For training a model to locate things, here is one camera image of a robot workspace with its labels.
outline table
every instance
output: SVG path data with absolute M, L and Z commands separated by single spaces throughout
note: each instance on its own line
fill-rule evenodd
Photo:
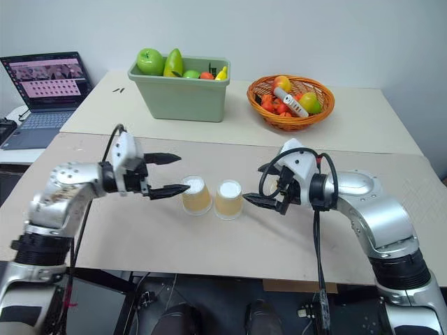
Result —
M 107 140 L 105 135 L 58 134 L 0 208 L 0 259 L 13 257 L 9 243 L 22 232 L 28 201 L 44 187 L 51 169 L 64 161 L 98 161 Z M 182 157 L 170 165 L 149 166 L 154 187 L 200 174 L 212 193 L 222 179 L 236 179 L 244 192 L 255 191 L 260 177 L 257 167 L 277 152 L 274 147 L 247 145 L 141 142 L 145 152 L 165 151 Z M 447 225 L 440 224 L 447 219 L 447 188 L 427 159 L 405 154 L 328 153 L 338 170 L 374 172 L 384 188 L 404 204 L 428 265 L 440 285 L 447 285 L 447 269 L 440 257 L 447 234 Z M 371 267 L 347 218 L 337 212 L 322 214 L 321 240 L 327 282 L 373 284 Z M 213 211 L 198 218 L 186 215 L 179 197 L 149 201 L 136 194 L 112 194 L 93 202 L 78 266 L 315 281 L 312 213 L 292 206 L 287 215 L 280 216 L 245 202 L 239 219 L 223 221 Z
M 28 107 L 26 105 L 15 108 L 11 113 L 6 115 L 7 119 L 17 122 L 19 126 L 22 122 L 19 121 L 19 115 L 26 112 Z M 0 164 L 18 164 L 31 165 L 43 153 L 45 149 L 23 149 L 23 150 L 3 150 L 0 149 Z
M 335 111 L 325 121 L 305 131 L 280 133 L 251 110 L 245 97 L 248 84 L 232 81 L 221 123 L 155 120 L 126 73 L 108 73 L 0 209 L 0 259 L 13 257 L 10 241 L 22 232 L 28 203 L 44 187 L 50 170 L 65 161 L 99 161 L 108 134 L 123 123 L 141 137 L 146 152 L 167 151 L 183 158 L 150 167 L 154 187 L 200 174 L 212 192 L 223 179 L 236 179 L 245 192 L 255 191 L 258 166 L 292 136 L 324 149 L 338 170 L 369 170 L 407 208 L 428 265 L 439 283 L 447 285 L 440 257 L 447 233 L 447 189 L 380 90 L 331 87 Z M 113 93 L 116 88 L 125 90 Z M 373 284 L 347 218 L 324 213 L 322 227 L 326 281 Z M 245 203 L 244 214 L 227 222 L 212 211 L 187 216 L 179 197 L 150 202 L 135 194 L 108 195 L 92 205 L 78 266 L 315 281 L 312 213 L 291 207 L 280 216 Z
M 251 108 L 250 82 L 233 80 L 226 90 L 220 123 L 154 119 L 134 82 L 124 71 L 111 71 L 95 87 L 62 132 L 108 135 L 118 123 L 138 137 L 280 147 L 292 136 L 325 150 L 422 155 L 418 145 L 379 89 L 330 87 L 334 112 L 297 133 L 276 131 Z M 113 92 L 125 88 L 121 94 Z

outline white wall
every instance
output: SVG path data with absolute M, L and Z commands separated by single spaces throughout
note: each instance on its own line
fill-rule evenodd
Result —
M 445 0 L 0 0 L 0 55 L 77 50 L 98 82 L 142 47 L 178 47 L 230 59 L 233 79 L 382 88 L 444 176 L 446 17 Z M 0 90 L 0 114 L 21 104 L 3 69 Z

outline orange basket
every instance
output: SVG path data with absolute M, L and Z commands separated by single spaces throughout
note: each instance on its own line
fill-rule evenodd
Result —
M 255 95 L 257 94 L 262 97 L 263 94 L 271 94 L 273 80 L 277 76 L 262 77 L 251 84 L 247 90 L 247 97 L 253 108 L 272 127 L 283 131 L 298 131 L 324 120 L 334 109 L 334 95 L 327 87 L 313 79 L 285 75 L 291 81 L 292 89 L 289 93 L 294 96 L 298 93 L 315 92 L 321 104 L 321 112 L 308 117 L 280 117 L 279 115 L 268 112 L 255 101 Z

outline black cable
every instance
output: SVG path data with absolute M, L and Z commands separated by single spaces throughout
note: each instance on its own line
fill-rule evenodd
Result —
M 277 162 L 279 161 L 281 158 L 293 154 L 295 152 L 309 152 L 311 154 L 313 154 L 315 156 L 315 159 L 318 158 L 318 154 L 309 148 L 293 148 L 290 150 L 286 150 L 284 152 L 281 152 L 278 156 L 276 156 L 275 158 L 273 158 L 270 163 L 268 164 L 267 168 L 264 169 L 263 175 L 261 176 L 261 179 L 259 179 L 259 194 L 262 195 L 263 197 L 266 198 L 274 198 L 278 195 L 279 192 L 281 192 L 281 190 L 279 188 L 277 188 L 272 194 L 269 195 L 265 195 L 264 194 L 264 183 L 265 183 L 265 178 L 267 178 L 267 174 L 268 171 L 270 170 L 270 168 Z
M 328 162 L 329 168 L 330 168 L 330 173 L 332 175 L 332 178 L 334 180 L 334 193 L 332 194 L 332 208 L 337 207 L 337 201 L 338 201 L 338 176 L 337 176 L 337 171 L 335 169 L 335 165 L 334 162 L 332 161 L 331 157 L 323 152 L 322 154 L 318 155 L 319 158 L 325 158 L 326 161 Z
M 104 156 L 103 156 L 103 159 L 101 160 L 101 162 L 105 162 L 105 160 L 107 159 L 107 155 L 109 154 L 109 150 L 110 150 L 110 145 L 112 145 L 113 138 L 115 137 L 115 134 L 117 133 L 117 131 L 119 131 L 119 134 L 121 134 L 125 130 L 126 129 L 124 128 L 124 126 L 122 124 L 117 124 L 115 126 L 115 129 L 113 129 L 113 132 L 110 135 L 109 142 L 107 143 L 107 147 L 105 148 Z
M 23 117 L 27 112 L 29 112 L 29 108 L 28 108 L 25 112 L 23 112 L 22 114 L 19 114 L 19 121 L 20 121 L 20 122 L 23 122 L 23 121 L 26 119 L 26 117 L 25 117 L 24 119 L 22 119 L 22 117 Z
M 109 154 L 109 151 L 110 151 L 110 146 L 112 145 L 113 139 L 114 139 L 117 131 L 119 131 L 119 134 L 121 134 L 125 130 L 126 129 L 124 128 L 124 126 L 122 124 L 117 124 L 115 126 L 112 134 L 110 134 L 110 138 L 108 140 L 107 147 L 105 148 L 104 155 L 101 160 L 102 163 L 105 162 L 105 160 L 107 159 L 107 155 Z M 66 285 L 64 311 L 62 313 L 61 318 L 59 319 L 59 325 L 57 327 L 56 334 L 62 334 L 62 335 L 66 334 L 68 307 L 70 306 L 71 292 L 73 289 L 73 275 L 75 272 L 76 261 L 78 260 L 79 249 L 80 249 L 82 237 L 84 236 L 85 226 L 87 224 L 87 218 L 89 216 L 90 208 L 91 208 L 91 200 L 87 203 L 87 206 L 85 208 L 84 217 L 82 218 L 82 224 L 81 224 L 81 228 L 79 231 L 79 237 L 78 237 L 78 240 L 76 241 L 76 247 L 75 247 L 74 239 L 72 239 L 72 241 L 71 241 L 70 267 L 69 267 L 69 271 L 68 271 L 68 281 L 67 281 L 67 285 Z
M 318 172 L 321 173 L 321 159 L 325 158 L 328 162 L 329 168 L 330 168 L 330 172 L 333 178 L 333 183 L 334 183 L 334 193 L 332 194 L 332 201 L 330 202 L 330 208 L 337 208 L 337 201 L 338 201 L 338 177 L 337 177 L 337 171 L 335 169 L 335 165 L 334 162 L 332 161 L 331 157 L 326 154 L 326 153 L 322 153 L 322 154 L 317 154 L 314 150 L 309 149 L 309 148 L 294 148 L 294 149 L 290 149 L 290 150 L 286 150 L 284 152 L 281 152 L 278 156 L 276 156 L 275 158 L 273 158 L 270 163 L 268 164 L 268 166 L 264 169 L 263 171 L 263 175 L 261 176 L 261 179 L 259 180 L 259 194 L 263 197 L 266 198 L 274 198 L 276 197 L 279 192 L 281 192 L 282 190 L 279 189 L 277 187 L 277 189 L 269 195 L 264 194 L 264 183 L 265 183 L 265 179 L 268 175 L 269 170 L 272 168 L 272 166 L 278 162 L 281 158 L 289 155 L 289 154 L 293 154 L 295 152 L 300 152 L 301 154 L 303 154 L 304 152 L 309 152 L 311 154 L 314 155 L 315 159 L 316 159 L 316 167 L 318 168 Z M 315 254 L 316 254 L 316 263 L 317 263 L 317 272 L 318 272 L 318 286 L 320 289 L 320 298 L 321 298 L 321 306 L 322 306 L 322 317 L 323 314 L 325 314 L 324 316 L 324 322 L 323 324 L 325 324 L 325 329 L 326 330 L 330 330 L 330 319 L 329 319 L 329 310 L 328 310 L 328 296 L 326 294 L 326 283 L 325 283 L 325 279 L 324 279 L 324 274 L 323 274 L 323 266 L 321 264 L 321 233 L 320 233 L 320 209 L 316 209 L 314 207 L 314 224 L 313 224 L 313 233 L 314 233 L 314 246 L 315 246 Z

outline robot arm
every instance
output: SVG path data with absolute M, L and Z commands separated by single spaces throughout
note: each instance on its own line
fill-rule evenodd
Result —
M 53 169 L 45 190 L 30 204 L 24 234 L 11 245 L 17 254 L 0 283 L 0 332 L 54 332 L 64 295 L 56 283 L 66 272 L 65 259 L 89 203 L 115 192 L 141 193 L 151 200 L 180 194 L 189 186 L 151 188 L 146 167 L 179 159 L 173 154 L 144 154 L 139 142 L 121 131 L 112 148 L 112 164 L 65 163 Z
M 283 215 L 290 203 L 343 213 L 351 220 L 376 275 L 386 334 L 406 334 L 406 330 L 424 334 L 428 329 L 434 332 L 428 334 L 447 334 L 446 303 L 402 205 L 367 172 L 337 173 L 336 186 L 332 174 L 319 172 L 314 151 L 305 150 L 297 140 L 289 140 L 278 155 L 280 159 L 260 167 L 264 173 L 259 194 L 248 193 L 244 198 Z M 279 176 L 272 195 L 263 192 L 266 174 Z M 275 198 L 278 195 L 283 196 L 282 201 Z

